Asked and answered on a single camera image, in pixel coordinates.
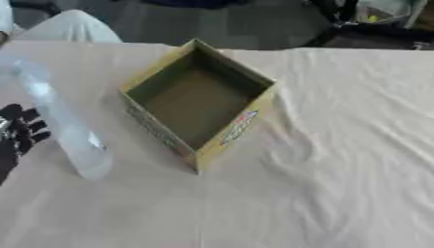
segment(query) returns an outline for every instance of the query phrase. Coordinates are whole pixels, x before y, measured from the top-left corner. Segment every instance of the open cardboard box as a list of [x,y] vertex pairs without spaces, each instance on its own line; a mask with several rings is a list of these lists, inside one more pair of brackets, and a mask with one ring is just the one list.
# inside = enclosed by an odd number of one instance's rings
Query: open cardboard box
[[263,114],[273,81],[193,40],[121,88],[127,110],[195,171]]

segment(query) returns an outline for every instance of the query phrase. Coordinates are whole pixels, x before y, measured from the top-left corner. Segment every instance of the dark floor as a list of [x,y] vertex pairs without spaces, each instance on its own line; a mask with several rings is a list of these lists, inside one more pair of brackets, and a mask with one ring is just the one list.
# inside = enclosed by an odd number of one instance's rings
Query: dark floor
[[[200,38],[215,47],[282,49],[298,47],[327,26],[301,0],[256,0],[209,11],[143,4],[140,0],[56,0],[64,9],[81,9],[107,23],[130,43],[181,45]],[[30,26],[40,15],[16,11],[16,22]]]

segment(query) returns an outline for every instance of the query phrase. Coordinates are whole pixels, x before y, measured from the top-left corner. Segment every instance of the white tablecloth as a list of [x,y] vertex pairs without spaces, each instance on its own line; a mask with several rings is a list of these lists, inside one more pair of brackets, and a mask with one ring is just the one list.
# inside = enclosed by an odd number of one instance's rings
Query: white tablecloth
[[[434,243],[434,53],[227,51],[280,81],[274,111],[200,176],[122,112],[116,89],[169,48],[13,42],[108,144],[77,176],[52,140],[0,188],[2,248],[419,248]],[[29,105],[1,86],[0,106]]]

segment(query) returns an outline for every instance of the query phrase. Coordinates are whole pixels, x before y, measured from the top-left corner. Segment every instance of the box label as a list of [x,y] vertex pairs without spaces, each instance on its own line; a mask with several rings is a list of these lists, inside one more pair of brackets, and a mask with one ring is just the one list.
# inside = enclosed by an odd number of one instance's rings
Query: box label
[[232,140],[236,140],[244,134],[252,120],[258,115],[258,111],[250,111],[238,117],[233,124],[233,127],[225,135],[220,145],[225,145]]

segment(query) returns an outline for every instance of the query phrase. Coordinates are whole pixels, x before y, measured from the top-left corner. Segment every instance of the clear plastic bottle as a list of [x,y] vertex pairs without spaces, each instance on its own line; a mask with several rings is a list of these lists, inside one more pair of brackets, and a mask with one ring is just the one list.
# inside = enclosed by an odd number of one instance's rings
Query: clear plastic bottle
[[13,58],[0,58],[0,67],[2,74],[9,72],[13,81],[18,81],[32,96],[36,109],[78,174],[96,180],[110,172],[111,154],[48,83],[44,69]]

